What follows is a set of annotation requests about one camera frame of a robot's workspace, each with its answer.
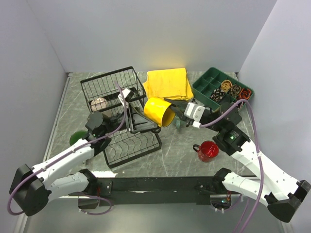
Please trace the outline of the grey-green ceramic mug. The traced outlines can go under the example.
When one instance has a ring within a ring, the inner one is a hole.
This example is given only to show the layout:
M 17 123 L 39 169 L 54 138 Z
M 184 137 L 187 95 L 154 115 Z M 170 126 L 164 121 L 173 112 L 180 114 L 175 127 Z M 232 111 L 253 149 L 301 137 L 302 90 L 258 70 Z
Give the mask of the grey-green ceramic mug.
M 186 126 L 186 122 L 177 116 L 174 117 L 173 123 L 177 130 L 180 130 Z

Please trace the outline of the yellow mug black handle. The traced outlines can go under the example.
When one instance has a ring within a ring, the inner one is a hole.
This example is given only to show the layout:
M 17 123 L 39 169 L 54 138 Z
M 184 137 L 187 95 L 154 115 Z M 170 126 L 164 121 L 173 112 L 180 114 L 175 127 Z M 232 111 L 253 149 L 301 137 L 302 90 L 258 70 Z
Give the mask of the yellow mug black handle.
M 144 115 L 156 123 L 161 128 L 168 127 L 174 120 L 175 112 L 171 109 L 171 103 L 168 101 L 151 97 L 145 103 Z

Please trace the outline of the pink iridescent mug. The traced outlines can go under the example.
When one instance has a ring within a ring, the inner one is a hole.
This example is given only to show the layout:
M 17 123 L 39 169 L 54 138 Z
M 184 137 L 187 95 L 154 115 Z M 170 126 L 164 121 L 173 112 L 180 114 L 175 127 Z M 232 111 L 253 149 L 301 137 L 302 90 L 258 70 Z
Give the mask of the pink iridescent mug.
M 92 111 L 100 111 L 107 107 L 107 100 L 105 98 L 96 98 L 90 103 Z

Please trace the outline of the red mug black handle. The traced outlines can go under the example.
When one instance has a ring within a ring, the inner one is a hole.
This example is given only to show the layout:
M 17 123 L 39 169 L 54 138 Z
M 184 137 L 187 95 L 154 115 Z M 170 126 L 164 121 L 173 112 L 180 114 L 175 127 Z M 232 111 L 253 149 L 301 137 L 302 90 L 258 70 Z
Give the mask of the red mug black handle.
M 197 153 L 202 162 L 211 162 L 219 153 L 219 148 L 213 141 L 204 141 L 200 145 L 194 144 L 193 150 Z

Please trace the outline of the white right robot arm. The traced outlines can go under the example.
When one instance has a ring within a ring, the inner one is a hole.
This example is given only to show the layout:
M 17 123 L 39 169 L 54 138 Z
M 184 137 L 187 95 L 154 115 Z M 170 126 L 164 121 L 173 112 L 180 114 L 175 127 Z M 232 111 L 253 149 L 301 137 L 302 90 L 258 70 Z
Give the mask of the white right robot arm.
M 247 100 L 238 100 L 235 103 L 225 102 L 216 110 L 207 106 L 186 100 L 167 100 L 170 108 L 180 120 L 195 128 L 208 128 L 217 132 L 213 141 L 219 150 L 242 163 L 259 181 L 221 168 L 213 177 L 212 190 L 217 193 L 233 191 L 245 195 L 263 204 L 278 220 L 288 223 L 300 207 L 311 185 L 306 180 L 297 180 L 290 176 L 259 149 L 257 140 L 251 140 L 237 125 L 242 117 L 238 105 L 247 106 L 249 115 L 252 115 Z

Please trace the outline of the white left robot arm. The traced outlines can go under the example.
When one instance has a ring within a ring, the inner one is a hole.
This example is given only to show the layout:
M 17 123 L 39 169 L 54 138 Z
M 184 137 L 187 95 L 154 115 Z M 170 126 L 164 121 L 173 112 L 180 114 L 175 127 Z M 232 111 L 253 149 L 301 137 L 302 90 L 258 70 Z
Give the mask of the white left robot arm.
M 96 192 L 97 177 L 88 169 L 73 175 L 65 173 L 81 162 L 103 152 L 116 132 L 127 130 L 131 133 L 157 133 L 160 127 L 131 105 L 113 117 L 95 111 L 89 114 L 87 131 L 65 151 L 40 164 L 29 167 L 24 164 L 15 173 L 10 190 L 7 211 L 18 215 L 11 209 L 14 200 L 27 216 L 41 211 L 49 202 L 71 193 L 80 192 L 90 196 Z

